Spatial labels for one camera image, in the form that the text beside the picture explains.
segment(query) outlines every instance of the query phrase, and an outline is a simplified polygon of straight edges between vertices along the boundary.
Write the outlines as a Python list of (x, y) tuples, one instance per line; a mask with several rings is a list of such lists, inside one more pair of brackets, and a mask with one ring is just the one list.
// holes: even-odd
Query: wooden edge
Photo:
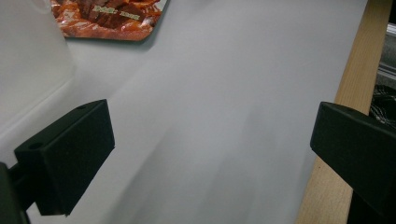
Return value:
[[(369, 113), (392, 0), (368, 0), (334, 102)], [(352, 188), (316, 158), (297, 224), (347, 223)]]

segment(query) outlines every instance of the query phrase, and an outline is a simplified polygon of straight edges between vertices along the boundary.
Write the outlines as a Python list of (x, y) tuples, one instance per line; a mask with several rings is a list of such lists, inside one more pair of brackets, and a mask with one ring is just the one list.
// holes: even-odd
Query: food package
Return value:
[(50, 0), (66, 37), (143, 40), (153, 31), (167, 0)]

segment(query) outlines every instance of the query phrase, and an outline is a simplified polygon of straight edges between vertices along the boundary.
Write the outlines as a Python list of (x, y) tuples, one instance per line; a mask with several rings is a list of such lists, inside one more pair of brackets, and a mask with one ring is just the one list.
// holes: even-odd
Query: white table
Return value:
[(70, 217), (32, 207), (32, 222), (294, 222), (318, 104), (334, 99), (365, 4), (171, 0), (144, 43), (67, 40), (75, 78), (2, 147), (106, 98), (116, 148)]

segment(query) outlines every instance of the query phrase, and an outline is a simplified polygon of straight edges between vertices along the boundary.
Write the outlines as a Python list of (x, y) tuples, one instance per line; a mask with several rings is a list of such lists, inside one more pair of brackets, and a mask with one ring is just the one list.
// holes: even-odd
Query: white plastic container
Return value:
[(50, 0), (0, 1), (0, 133), (73, 76)]

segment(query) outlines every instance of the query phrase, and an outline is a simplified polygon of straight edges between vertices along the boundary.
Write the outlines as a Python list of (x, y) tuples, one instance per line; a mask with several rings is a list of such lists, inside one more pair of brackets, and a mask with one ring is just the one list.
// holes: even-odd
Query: wooden strip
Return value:
[[(334, 102), (368, 114), (392, 0), (368, 0)], [(347, 223), (351, 187), (316, 158), (296, 223)]]

